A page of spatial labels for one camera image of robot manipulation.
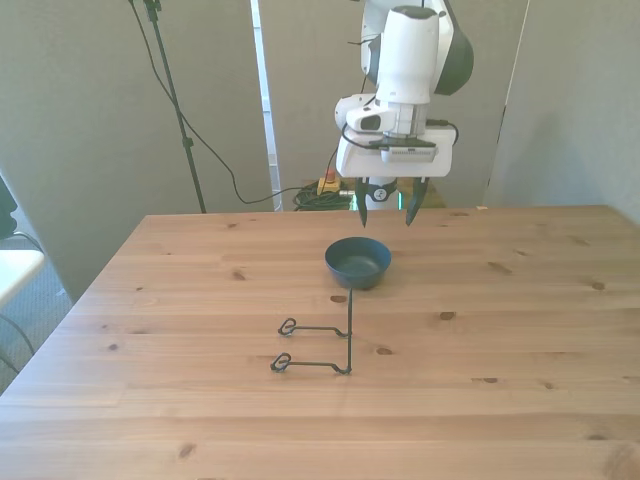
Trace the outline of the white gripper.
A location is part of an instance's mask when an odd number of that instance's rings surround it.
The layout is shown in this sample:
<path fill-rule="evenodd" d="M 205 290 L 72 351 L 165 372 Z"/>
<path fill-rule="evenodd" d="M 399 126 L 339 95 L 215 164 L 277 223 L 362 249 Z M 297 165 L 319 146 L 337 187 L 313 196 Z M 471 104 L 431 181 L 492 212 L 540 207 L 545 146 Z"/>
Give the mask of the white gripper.
<path fill-rule="evenodd" d="M 336 168 L 343 177 L 357 178 L 355 198 L 362 226 L 367 224 L 368 178 L 372 177 L 413 178 L 406 208 L 406 225 L 410 226 L 424 202 L 428 178 L 449 174 L 457 138 L 458 131 L 452 124 L 430 124 L 417 139 L 365 134 L 345 126 L 339 142 Z"/>

